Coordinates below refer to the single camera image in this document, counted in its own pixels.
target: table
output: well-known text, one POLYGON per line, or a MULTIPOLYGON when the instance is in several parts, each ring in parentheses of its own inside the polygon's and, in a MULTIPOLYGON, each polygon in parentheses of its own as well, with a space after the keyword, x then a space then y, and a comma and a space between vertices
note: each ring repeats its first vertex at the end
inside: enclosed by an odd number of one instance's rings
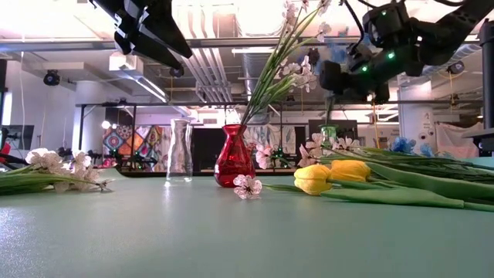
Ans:
POLYGON ((0 277, 494 277, 490 212, 268 189, 243 201, 211 177, 110 187, 0 197, 0 277))

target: red glass vase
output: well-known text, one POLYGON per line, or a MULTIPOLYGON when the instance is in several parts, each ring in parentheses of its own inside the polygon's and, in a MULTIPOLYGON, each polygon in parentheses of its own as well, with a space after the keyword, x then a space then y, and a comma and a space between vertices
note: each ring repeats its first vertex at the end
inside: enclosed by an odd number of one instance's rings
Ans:
POLYGON ((244 144, 243 135, 247 126, 227 124, 223 127, 226 142, 215 165, 215 178, 219 185, 234 188, 233 179, 238 175, 255 177, 251 154, 244 144))

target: glass vase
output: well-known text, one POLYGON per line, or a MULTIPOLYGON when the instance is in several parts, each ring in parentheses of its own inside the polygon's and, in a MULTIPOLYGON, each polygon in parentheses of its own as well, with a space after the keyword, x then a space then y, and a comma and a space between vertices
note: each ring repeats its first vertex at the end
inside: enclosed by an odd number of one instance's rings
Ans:
POLYGON ((168 149, 167 180, 192 180, 192 126, 189 120, 171 120, 171 141, 168 149))
POLYGON ((215 179, 219 185, 234 188, 233 179, 238 175, 255 177, 251 154, 245 146, 243 135, 247 126, 227 124, 223 127, 226 141, 215 165, 215 179))
POLYGON ((319 126, 321 130, 321 134, 323 135, 323 143, 324 147, 331 149, 331 141, 330 138, 333 138, 337 141, 337 125, 336 124, 321 124, 319 126))

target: yellow tulip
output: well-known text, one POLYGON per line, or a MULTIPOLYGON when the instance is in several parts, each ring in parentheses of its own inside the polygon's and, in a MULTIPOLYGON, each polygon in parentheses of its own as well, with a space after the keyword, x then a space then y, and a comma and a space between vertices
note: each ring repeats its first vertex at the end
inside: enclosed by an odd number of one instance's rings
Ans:
POLYGON ((309 195, 319 195, 321 192, 331 189, 331 184, 326 182, 331 176, 331 171, 324 165, 310 165, 298 169, 294 176, 295 186, 309 195))
POLYGON ((371 169, 362 161, 332 161, 331 178, 341 181, 366 181, 371 169))

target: window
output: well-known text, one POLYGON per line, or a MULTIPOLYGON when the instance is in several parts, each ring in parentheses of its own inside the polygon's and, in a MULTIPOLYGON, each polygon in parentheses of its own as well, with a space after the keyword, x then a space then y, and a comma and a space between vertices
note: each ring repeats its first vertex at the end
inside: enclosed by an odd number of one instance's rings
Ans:
POLYGON ((2 93, 0 96, 0 120, 2 125, 10 125, 10 118, 12 115, 12 92, 2 93))

